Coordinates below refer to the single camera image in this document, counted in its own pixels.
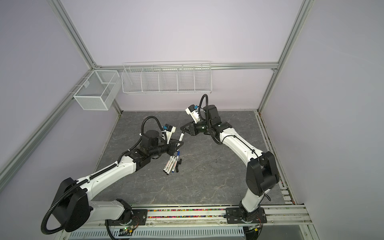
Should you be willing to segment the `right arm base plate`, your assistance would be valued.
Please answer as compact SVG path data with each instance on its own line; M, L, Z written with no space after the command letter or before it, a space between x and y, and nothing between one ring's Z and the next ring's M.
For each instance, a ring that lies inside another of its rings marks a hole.
M240 207L226 208L224 218L228 224L265 224L267 217L264 208L259 207L249 213Z

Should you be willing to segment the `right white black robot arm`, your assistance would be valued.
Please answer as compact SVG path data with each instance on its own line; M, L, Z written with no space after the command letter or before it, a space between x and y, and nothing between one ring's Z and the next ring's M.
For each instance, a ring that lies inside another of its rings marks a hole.
M200 109L204 110L205 117L199 113ZM240 208L246 214L255 212L267 193L280 181L275 155L247 142L231 124L221 120L214 105L204 108L191 105L186 113L193 121L181 127L183 132L191 136L199 133L211 136L216 144L227 146L246 165L248 190L240 202Z

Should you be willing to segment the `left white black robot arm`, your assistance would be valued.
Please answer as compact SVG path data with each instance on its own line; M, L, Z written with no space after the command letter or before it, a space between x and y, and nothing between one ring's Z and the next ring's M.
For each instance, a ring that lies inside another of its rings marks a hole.
M80 179L63 180L53 203L43 218L41 230L53 234L61 230L73 232L86 223L106 220L118 225L131 225L134 219L132 207L122 199L95 202L101 191L121 178L133 174L162 154L174 154L182 145L172 139L176 127L165 125L161 132L150 130L141 135L137 148L128 150L111 165Z

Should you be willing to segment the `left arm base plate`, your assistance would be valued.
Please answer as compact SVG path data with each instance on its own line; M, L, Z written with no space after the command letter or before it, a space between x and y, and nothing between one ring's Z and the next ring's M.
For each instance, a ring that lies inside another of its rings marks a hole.
M146 224L148 209L125 211L117 220L107 220L109 226L143 226Z

